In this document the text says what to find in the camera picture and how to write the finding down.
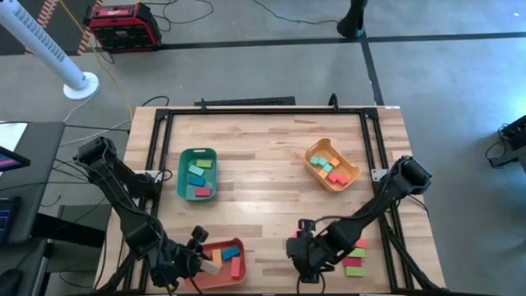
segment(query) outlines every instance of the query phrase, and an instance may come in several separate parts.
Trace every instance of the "wooden tabletop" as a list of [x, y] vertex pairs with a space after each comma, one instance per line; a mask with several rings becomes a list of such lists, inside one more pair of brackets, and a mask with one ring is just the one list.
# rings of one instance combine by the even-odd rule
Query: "wooden tabletop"
[[[390, 164], [401, 155], [411, 155], [400, 109], [382, 107], [378, 108], [378, 113]], [[154, 115], [155, 108], [136, 110], [124, 156], [124, 162], [132, 169], [145, 167]], [[372, 124], [369, 130], [374, 139]], [[350, 215], [372, 198], [362, 130], [356, 115], [178, 115], [173, 121], [171, 137], [167, 168], [174, 176], [164, 183], [159, 207], [159, 219], [168, 236], [186, 243], [191, 230], [198, 224], [210, 232], [208, 243], [240, 238], [246, 248], [247, 278], [244, 282], [207, 289], [205, 294], [295, 293], [298, 273], [287, 258], [284, 246], [298, 220]], [[362, 171], [358, 180], [339, 194], [327, 192], [303, 166], [304, 151], [323, 137], [330, 138], [333, 146]], [[160, 136], [155, 168], [158, 167], [161, 141]], [[213, 201], [190, 203], [177, 196], [179, 155], [195, 147], [217, 151], [219, 184]], [[373, 144], [373, 148], [380, 167], [376, 145]], [[444, 286], [425, 210], [406, 198], [399, 205], [399, 213], [409, 253], [432, 281]], [[122, 239], [119, 223], [113, 212], [108, 224], [108, 255], [99, 286], [108, 281], [118, 264]], [[366, 227], [362, 237], [369, 240], [363, 262], [365, 276], [346, 277], [340, 263], [336, 271], [325, 274], [326, 293], [390, 290], [378, 223]], [[394, 260], [399, 285], [403, 287], [395, 252]], [[136, 265], [132, 288], [138, 286], [140, 268], [141, 264]], [[302, 293], [320, 290], [320, 285], [301, 285]], [[191, 291], [184, 284], [178, 290]], [[154, 287], [150, 281], [146, 292], [166, 294], [166, 289]]]

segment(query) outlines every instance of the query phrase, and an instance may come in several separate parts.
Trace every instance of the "gray floor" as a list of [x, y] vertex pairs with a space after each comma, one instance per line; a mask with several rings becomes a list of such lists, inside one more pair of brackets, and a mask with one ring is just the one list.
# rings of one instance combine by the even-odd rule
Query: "gray floor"
[[[348, 0], [261, 1], [280, 15], [309, 21], [338, 20], [348, 6]], [[276, 20], [249, 0], [213, 4], [214, 15], [174, 26], [164, 34], [164, 41], [338, 36], [334, 24]], [[184, 21], [207, 9], [204, 3], [182, 0], [167, 13]], [[366, 27], [370, 36], [526, 31], [526, 2], [371, 0]], [[496, 129], [502, 123], [526, 113], [526, 39], [371, 44], [371, 52], [385, 104], [402, 106], [413, 153], [435, 174], [426, 202], [448, 287], [483, 294], [524, 294], [526, 176], [513, 164], [490, 169], [484, 152], [496, 141]], [[112, 126], [127, 120], [122, 98], [93, 54], [73, 59], [84, 71], [99, 75], [102, 89], [69, 123]], [[298, 104], [325, 104], [332, 92], [342, 104], [374, 104], [359, 44], [171, 50], [116, 55], [115, 60], [115, 66], [106, 67], [117, 74], [134, 106], [155, 95], [168, 95], [172, 105], [193, 104], [201, 98], [285, 95], [296, 96]], [[0, 57], [0, 65], [1, 119], [63, 120], [76, 105], [63, 98], [60, 80], [37, 59]], [[89, 134], [68, 129], [64, 141]], [[126, 134], [107, 135], [122, 155]], [[79, 145], [63, 147], [59, 156], [71, 158]], [[83, 189], [50, 186], [44, 203], [57, 195], [67, 205], [95, 204], [103, 198], [95, 188]], [[89, 284], [93, 275], [76, 275], [71, 280]], [[53, 278], [48, 295], [71, 291], [72, 287]]]

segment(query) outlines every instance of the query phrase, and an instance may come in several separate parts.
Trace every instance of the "green block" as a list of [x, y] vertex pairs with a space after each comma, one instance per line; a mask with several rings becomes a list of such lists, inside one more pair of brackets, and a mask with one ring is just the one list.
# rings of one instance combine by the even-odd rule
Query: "green block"
[[324, 159], [323, 157], [320, 157], [320, 158], [318, 159], [318, 164], [321, 165], [321, 166], [324, 166], [324, 165], [327, 164], [327, 160]]
[[200, 177], [203, 175], [205, 170], [201, 168], [197, 168], [195, 165], [191, 164], [190, 167], [188, 168], [188, 172], [196, 174], [197, 176]]
[[332, 166], [330, 164], [326, 164], [323, 166], [323, 170], [327, 173], [330, 173], [330, 171], [332, 170]]
[[196, 166], [209, 169], [212, 167], [212, 160], [197, 160]]
[[318, 158], [315, 157], [315, 156], [312, 156], [312, 157], [311, 157], [311, 164], [312, 164], [312, 165], [317, 165], [317, 164], [318, 164]]
[[365, 258], [365, 249], [357, 247], [347, 257]]
[[363, 267], [345, 267], [346, 276], [363, 276]]

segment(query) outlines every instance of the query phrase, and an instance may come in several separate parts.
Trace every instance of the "orange bin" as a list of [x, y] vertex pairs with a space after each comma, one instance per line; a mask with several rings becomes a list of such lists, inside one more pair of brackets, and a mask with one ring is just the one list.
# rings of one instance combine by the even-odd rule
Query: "orange bin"
[[[328, 162], [332, 159], [339, 160], [339, 164], [333, 168], [330, 172], [336, 173], [338, 175], [343, 175], [347, 178], [348, 183], [345, 185], [339, 183], [332, 183], [327, 178], [322, 178], [318, 172], [321, 170], [321, 166], [314, 166], [311, 164], [311, 157], [323, 157]], [[303, 156], [305, 161], [305, 168], [311, 172], [318, 181], [320, 181], [325, 188], [332, 192], [341, 192], [349, 185], [351, 185], [354, 180], [360, 175], [360, 168], [356, 165], [350, 164], [331, 144], [330, 139], [323, 138], [314, 144], [311, 148], [305, 151]]]
[[[212, 251], [215, 249], [228, 249], [230, 247], [237, 246], [239, 248], [239, 256], [241, 257], [241, 273], [238, 278], [233, 278], [230, 276], [230, 269], [232, 268], [232, 260], [223, 261], [221, 270], [217, 275], [210, 275], [205, 272], [198, 272], [194, 277], [194, 281], [197, 284], [199, 289], [211, 289], [224, 287], [232, 284], [241, 284], [245, 280], [245, 275], [247, 275], [247, 266], [245, 264], [245, 247], [239, 238], [235, 238], [230, 241], [217, 242], [217, 243], [207, 243], [203, 245], [204, 253], [212, 257]], [[194, 286], [191, 284], [190, 279], [185, 279], [184, 284], [187, 288], [195, 290]]]

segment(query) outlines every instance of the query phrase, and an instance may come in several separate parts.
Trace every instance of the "plastic bin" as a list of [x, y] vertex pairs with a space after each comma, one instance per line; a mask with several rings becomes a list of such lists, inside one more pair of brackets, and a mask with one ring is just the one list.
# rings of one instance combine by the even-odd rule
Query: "plastic bin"
[[[203, 249], [206, 255], [212, 256], [212, 250], [215, 249], [227, 249], [229, 247], [238, 246], [239, 256], [241, 257], [241, 273], [238, 278], [230, 276], [230, 269], [232, 268], [232, 261], [224, 261], [221, 266], [221, 271], [217, 275], [209, 275], [205, 272], [198, 272], [194, 277], [194, 281], [199, 289], [212, 289], [218, 287], [224, 287], [232, 284], [241, 284], [245, 280], [247, 275], [247, 266], [245, 264], [245, 247], [239, 238], [226, 242], [207, 243], [203, 245]], [[195, 290], [191, 284], [190, 279], [185, 279], [184, 284], [187, 288]]]
[[[323, 157], [327, 161], [331, 161], [333, 158], [339, 160], [339, 164], [330, 171], [331, 173], [336, 173], [338, 175], [344, 175], [348, 183], [341, 185], [339, 183], [332, 183], [327, 178], [323, 179], [318, 172], [321, 170], [320, 166], [313, 166], [311, 164], [311, 157]], [[350, 164], [331, 144], [330, 139], [323, 138], [314, 144], [311, 148], [305, 151], [303, 156], [305, 162], [305, 168], [311, 172], [314, 177], [321, 183], [325, 188], [332, 192], [341, 192], [349, 185], [351, 185], [354, 180], [360, 175], [360, 168]]]
[[[212, 167], [205, 169], [201, 177], [206, 180], [205, 186], [211, 188], [211, 193], [208, 197], [196, 197], [194, 190], [198, 186], [190, 185], [188, 180], [190, 177], [195, 177], [193, 173], [188, 172], [191, 164], [196, 165], [197, 160], [212, 160]], [[178, 196], [187, 201], [208, 201], [215, 197], [217, 189], [217, 153], [211, 148], [191, 148], [186, 149], [179, 157], [178, 169]]]

